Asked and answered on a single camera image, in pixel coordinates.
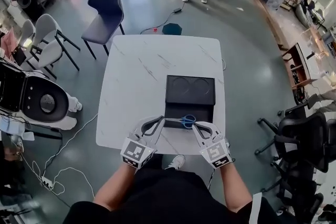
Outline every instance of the open box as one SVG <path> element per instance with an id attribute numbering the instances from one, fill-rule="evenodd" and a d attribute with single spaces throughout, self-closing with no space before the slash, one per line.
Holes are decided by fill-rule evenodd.
<path id="1" fill-rule="evenodd" d="M 214 78 L 167 76 L 165 118 L 180 119 L 191 114 L 196 121 L 212 123 L 215 104 Z M 184 128 L 171 121 L 166 121 L 165 127 Z"/>

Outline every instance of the scissors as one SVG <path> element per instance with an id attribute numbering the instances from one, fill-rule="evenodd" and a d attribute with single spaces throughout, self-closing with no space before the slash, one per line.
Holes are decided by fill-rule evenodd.
<path id="1" fill-rule="evenodd" d="M 193 127 L 194 122 L 196 122 L 195 116 L 191 114 L 188 114 L 180 119 L 166 119 L 166 120 L 180 122 L 186 129 L 191 129 Z"/>

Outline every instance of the pink cloth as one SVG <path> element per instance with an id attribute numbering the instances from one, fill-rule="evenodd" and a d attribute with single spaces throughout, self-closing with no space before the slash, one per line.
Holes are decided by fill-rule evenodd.
<path id="1" fill-rule="evenodd" d="M 10 59 L 12 57 L 12 51 L 17 46 L 17 39 L 14 35 L 13 28 L 1 38 L 1 48 L 5 50 L 5 55 Z"/>

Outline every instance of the white robot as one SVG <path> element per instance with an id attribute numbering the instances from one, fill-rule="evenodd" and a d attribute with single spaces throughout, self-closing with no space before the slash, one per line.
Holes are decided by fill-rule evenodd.
<path id="1" fill-rule="evenodd" d="M 137 169 L 144 166 L 157 151 L 156 143 L 165 121 L 164 116 L 152 116 L 141 120 L 125 139 L 120 153 L 122 161 Z M 146 131 L 154 125 L 152 133 L 146 134 Z M 229 143 L 215 124 L 195 122 L 192 129 L 201 148 L 200 154 L 213 168 L 216 169 L 232 162 Z M 204 136 L 202 131 L 207 132 L 209 136 Z"/>

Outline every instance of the blue hexagonal object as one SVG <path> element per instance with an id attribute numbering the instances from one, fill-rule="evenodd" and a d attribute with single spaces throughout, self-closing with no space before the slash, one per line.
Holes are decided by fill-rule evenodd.
<path id="1" fill-rule="evenodd" d="M 178 24 L 169 23 L 163 26 L 162 33 L 164 35 L 180 36 L 182 33 L 182 27 Z"/>

